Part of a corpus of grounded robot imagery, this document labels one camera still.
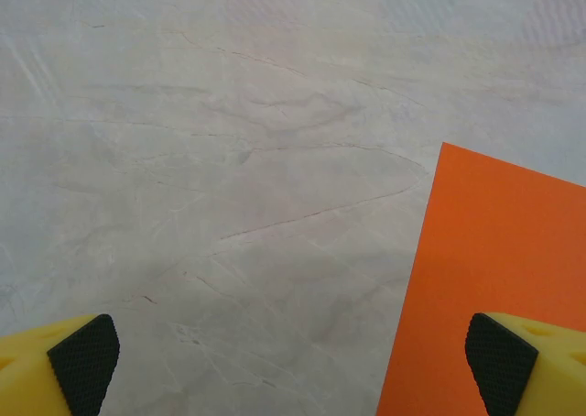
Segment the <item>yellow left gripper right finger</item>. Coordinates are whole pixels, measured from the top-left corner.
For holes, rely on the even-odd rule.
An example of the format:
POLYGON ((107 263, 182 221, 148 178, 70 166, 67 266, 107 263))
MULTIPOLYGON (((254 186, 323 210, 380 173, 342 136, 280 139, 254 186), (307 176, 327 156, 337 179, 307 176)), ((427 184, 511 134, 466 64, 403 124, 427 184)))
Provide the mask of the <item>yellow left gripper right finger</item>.
POLYGON ((586 416, 586 332, 476 313, 465 356, 488 416, 586 416))

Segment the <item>orange paper sheet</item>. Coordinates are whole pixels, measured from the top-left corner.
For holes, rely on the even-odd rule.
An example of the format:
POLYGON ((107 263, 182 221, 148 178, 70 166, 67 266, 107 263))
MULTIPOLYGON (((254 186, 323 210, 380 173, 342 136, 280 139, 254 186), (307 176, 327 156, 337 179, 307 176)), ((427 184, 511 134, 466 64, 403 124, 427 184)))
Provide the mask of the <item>orange paper sheet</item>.
POLYGON ((375 416, 486 416, 476 312, 586 331, 586 187, 444 144, 375 416))

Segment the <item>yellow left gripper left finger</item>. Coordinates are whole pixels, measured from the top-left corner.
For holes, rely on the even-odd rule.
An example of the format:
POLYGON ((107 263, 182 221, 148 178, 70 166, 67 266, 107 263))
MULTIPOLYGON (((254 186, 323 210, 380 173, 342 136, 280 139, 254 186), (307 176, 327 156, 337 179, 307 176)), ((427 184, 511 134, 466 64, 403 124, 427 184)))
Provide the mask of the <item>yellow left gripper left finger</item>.
POLYGON ((0 336, 0 416, 99 416, 119 354, 105 313, 0 336))

